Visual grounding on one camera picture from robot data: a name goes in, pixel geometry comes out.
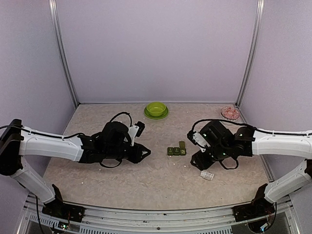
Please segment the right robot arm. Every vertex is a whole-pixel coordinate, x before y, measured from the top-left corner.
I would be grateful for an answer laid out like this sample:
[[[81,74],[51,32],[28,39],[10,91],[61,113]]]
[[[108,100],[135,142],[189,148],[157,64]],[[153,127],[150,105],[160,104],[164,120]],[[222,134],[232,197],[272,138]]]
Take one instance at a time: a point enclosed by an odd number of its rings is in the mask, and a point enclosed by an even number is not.
[[[283,155],[303,158],[292,171],[274,182],[260,186],[249,211],[260,216],[269,204],[299,190],[312,182],[312,132],[277,132],[240,123],[236,133],[223,125],[223,120],[207,119],[200,130],[192,128],[187,138],[200,150],[192,156],[191,164],[203,171],[227,158],[237,162],[240,156]]]

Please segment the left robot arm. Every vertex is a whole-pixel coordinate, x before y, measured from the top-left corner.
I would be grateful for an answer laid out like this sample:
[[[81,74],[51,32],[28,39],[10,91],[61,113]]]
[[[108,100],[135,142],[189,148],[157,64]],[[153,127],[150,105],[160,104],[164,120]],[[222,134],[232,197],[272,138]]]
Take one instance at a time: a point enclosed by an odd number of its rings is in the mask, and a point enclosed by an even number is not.
[[[144,128],[140,121],[129,127],[118,121],[109,121],[102,131],[91,136],[83,133],[64,136],[27,128],[20,119],[15,119],[4,126],[0,137],[0,173],[15,179],[55,215],[62,217],[68,213],[68,205],[63,202],[59,189],[45,182],[24,156],[55,157],[101,166],[105,159],[119,163],[125,159],[137,164],[151,154],[151,150],[135,142]]]

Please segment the green weekly pill organizer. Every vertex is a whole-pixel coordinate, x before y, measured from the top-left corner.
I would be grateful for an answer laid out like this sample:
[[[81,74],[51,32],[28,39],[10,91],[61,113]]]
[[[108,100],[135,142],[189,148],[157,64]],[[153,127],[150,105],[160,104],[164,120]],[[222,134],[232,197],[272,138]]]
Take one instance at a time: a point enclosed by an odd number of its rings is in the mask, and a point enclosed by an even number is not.
[[[168,156],[185,156],[186,152],[186,143],[185,141],[179,141],[178,147],[168,147],[167,155]]]

